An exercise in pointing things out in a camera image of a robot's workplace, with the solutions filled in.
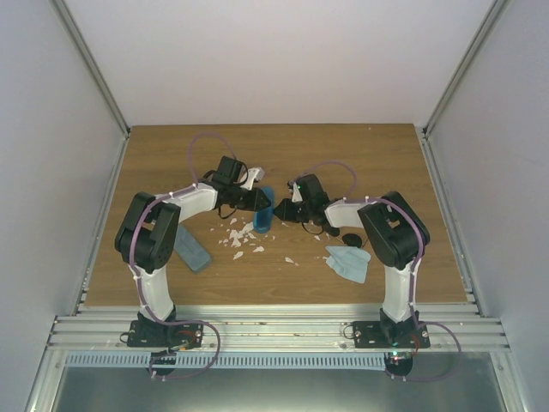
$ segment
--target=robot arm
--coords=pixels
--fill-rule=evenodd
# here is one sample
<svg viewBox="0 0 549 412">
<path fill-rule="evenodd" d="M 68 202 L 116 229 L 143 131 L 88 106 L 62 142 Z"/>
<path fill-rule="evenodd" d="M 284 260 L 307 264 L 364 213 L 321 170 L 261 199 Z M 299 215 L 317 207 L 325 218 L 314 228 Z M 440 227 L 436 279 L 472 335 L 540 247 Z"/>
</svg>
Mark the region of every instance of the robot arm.
<svg viewBox="0 0 549 412">
<path fill-rule="evenodd" d="M 312 221 L 333 235 L 339 234 L 340 227 L 359 227 L 366 231 L 374 253 L 385 268 L 385 299 L 380 313 L 385 339 L 393 344 L 408 335 L 415 326 L 410 304 L 415 303 L 415 282 L 421 260 L 413 269 L 412 265 L 423 251 L 419 251 L 418 238 L 411 225 L 381 201 L 393 203 L 410 216 L 419 229 L 423 245 L 429 243 L 430 234 L 402 195 L 392 191 L 380 201 L 367 198 L 364 202 L 330 201 L 313 174 L 296 179 L 290 187 L 292 199 L 284 199 L 274 210 L 282 220 Z"/>
<path fill-rule="evenodd" d="M 154 196 L 141 192 L 132 200 L 115 239 L 115 248 L 127 264 L 134 233 L 138 230 L 134 245 L 134 279 L 139 289 L 142 309 L 138 320 L 130 326 L 128 346 L 131 347 L 176 347 L 188 341 L 184 330 L 188 328 L 158 324 L 145 306 L 161 321 L 175 319 L 175 306 L 168 292 L 166 264 L 172 255 L 178 224 L 190 217 L 221 206 L 234 209 L 259 211 L 267 208 L 270 201 L 253 184 L 262 179 L 260 167 L 248 169 L 244 163 L 223 157 L 215 171 L 206 173 L 199 183 L 169 195 Z M 152 229 L 137 227 L 144 210 L 151 202 L 154 205 L 145 218 L 145 223 L 154 224 Z"/>
</svg>

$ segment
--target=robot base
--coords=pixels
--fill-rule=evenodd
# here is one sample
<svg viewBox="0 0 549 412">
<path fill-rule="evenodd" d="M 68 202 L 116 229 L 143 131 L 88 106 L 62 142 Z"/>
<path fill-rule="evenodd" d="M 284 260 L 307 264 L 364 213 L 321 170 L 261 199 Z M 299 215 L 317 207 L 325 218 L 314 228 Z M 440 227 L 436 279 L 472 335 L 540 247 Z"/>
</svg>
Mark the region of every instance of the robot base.
<svg viewBox="0 0 549 412">
<path fill-rule="evenodd" d="M 419 346 L 418 348 L 420 349 L 426 349 L 431 347 L 431 341 L 426 332 L 427 328 L 425 326 L 417 330 L 414 329 L 391 344 L 382 332 L 380 321 L 353 322 L 355 348 L 387 348 L 398 350 L 399 348 L 414 349 L 416 346 Z"/>
<path fill-rule="evenodd" d="M 175 308 L 166 322 L 175 320 Z M 165 326 L 145 318 L 137 313 L 137 320 L 130 324 L 130 331 L 120 336 L 127 336 L 125 343 L 130 348 L 200 348 L 202 345 L 203 326 L 201 324 L 183 324 Z"/>
</svg>

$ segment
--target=wooden tabletop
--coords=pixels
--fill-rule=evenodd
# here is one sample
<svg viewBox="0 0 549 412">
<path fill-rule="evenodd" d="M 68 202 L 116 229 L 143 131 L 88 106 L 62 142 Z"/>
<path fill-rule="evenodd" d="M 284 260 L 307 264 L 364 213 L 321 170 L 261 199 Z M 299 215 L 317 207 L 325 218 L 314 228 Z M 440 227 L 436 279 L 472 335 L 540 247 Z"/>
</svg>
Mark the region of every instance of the wooden tabletop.
<svg viewBox="0 0 549 412">
<path fill-rule="evenodd" d="M 248 167 L 262 167 L 265 178 L 259 185 L 274 188 L 275 204 L 290 197 L 287 181 L 306 168 L 325 160 L 344 161 L 353 167 L 359 183 L 353 197 L 382 196 L 399 191 L 426 224 L 431 243 L 419 269 L 418 301 L 463 302 L 462 280 L 455 264 L 437 199 L 410 124 L 280 124 L 216 126 L 138 126 L 131 132 L 129 146 L 118 178 L 117 189 L 101 240 L 100 250 L 87 294 L 89 306 L 137 305 L 135 283 L 120 255 L 114 237 L 132 197 L 138 191 L 166 193 L 191 183 L 186 150 L 198 132 L 214 131 L 233 146 Z M 223 143 L 212 137 L 198 141 L 194 163 L 199 175 L 215 169 Z M 352 182 L 343 167 L 317 169 L 330 197 L 341 197 Z M 273 220 L 268 235 L 257 234 L 239 248 L 220 243 L 227 229 L 240 230 L 252 221 L 251 212 L 237 212 L 237 222 L 222 221 L 215 211 L 202 213 L 184 226 L 213 256 L 214 261 L 199 274 L 192 273 L 174 252 L 168 264 L 170 293 L 176 304 L 312 304 L 377 303 L 383 301 L 383 266 L 372 254 L 366 282 L 359 284 L 339 277 L 322 259 L 326 245 L 342 245 L 325 233 L 316 239 L 298 224 Z M 357 233 L 359 229 L 345 232 Z M 252 252 L 263 246 L 264 251 Z M 244 255 L 233 260 L 237 251 Z M 296 264 L 287 263 L 291 258 Z"/>
</svg>

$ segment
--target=white debris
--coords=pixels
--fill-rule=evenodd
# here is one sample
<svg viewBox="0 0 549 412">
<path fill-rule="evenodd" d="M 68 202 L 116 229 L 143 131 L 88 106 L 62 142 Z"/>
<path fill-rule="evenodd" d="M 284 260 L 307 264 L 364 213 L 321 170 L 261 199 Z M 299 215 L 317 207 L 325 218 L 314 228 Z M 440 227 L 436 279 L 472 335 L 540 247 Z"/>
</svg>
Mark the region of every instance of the white debris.
<svg viewBox="0 0 549 412">
<path fill-rule="evenodd" d="M 229 234 L 229 239 L 240 239 L 242 238 L 242 234 L 238 230 L 232 230 L 231 234 Z"/>
<path fill-rule="evenodd" d="M 241 232 L 242 234 L 251 232 L 254 229 L 254 223 L 251 221 L 250 223 L 246 223 L 244 227 L 242 228 Z"/>
</svg>

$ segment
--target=light blue towel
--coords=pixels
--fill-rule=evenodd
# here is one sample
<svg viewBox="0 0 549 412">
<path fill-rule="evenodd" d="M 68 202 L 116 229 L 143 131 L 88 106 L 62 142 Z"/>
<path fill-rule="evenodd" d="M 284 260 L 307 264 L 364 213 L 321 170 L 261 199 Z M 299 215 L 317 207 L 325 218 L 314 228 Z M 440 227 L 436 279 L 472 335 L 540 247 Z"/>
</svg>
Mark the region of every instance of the light blue towel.
<svg viewBox="0 0 549 412">
<path fill-rule="evenodd" d="M 370 253 L 354 246 L 326 246 L 330 254 L 326 264 L 349 281 L 366 282 Z"/>
</svg>

